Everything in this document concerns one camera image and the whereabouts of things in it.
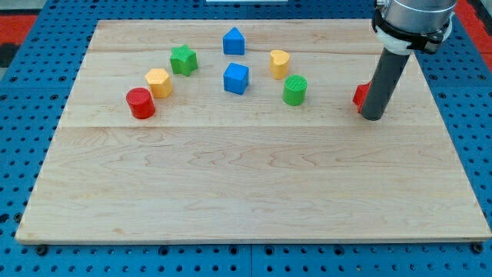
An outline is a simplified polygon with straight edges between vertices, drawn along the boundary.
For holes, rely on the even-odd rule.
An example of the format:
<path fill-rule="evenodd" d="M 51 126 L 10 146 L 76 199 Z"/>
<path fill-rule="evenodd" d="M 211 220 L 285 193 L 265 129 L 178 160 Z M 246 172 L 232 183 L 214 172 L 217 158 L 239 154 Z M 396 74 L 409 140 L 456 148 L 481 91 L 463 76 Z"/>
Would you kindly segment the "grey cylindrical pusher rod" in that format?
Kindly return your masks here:
<path fill-rule="evenodd" d="M 383 49 L 361 106 L 361 115 L 365 119 L 377 121 L 382 118 L 408 59 L 408 55 Z"/>

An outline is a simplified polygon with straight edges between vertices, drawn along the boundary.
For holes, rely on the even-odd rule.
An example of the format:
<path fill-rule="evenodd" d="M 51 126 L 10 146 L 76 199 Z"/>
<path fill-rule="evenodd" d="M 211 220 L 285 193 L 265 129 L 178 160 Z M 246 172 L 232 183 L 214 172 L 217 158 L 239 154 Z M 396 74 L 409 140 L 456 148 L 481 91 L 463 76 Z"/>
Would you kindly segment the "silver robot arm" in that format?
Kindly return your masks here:
<path fill-rule="evenodd" d="M 383 44 L 368 87 L 361 94 L 358 112 L 377 121 L 415 51 L 435 54 L 449 38 L 457 0 L 375 0 L 372 29 Z"/>

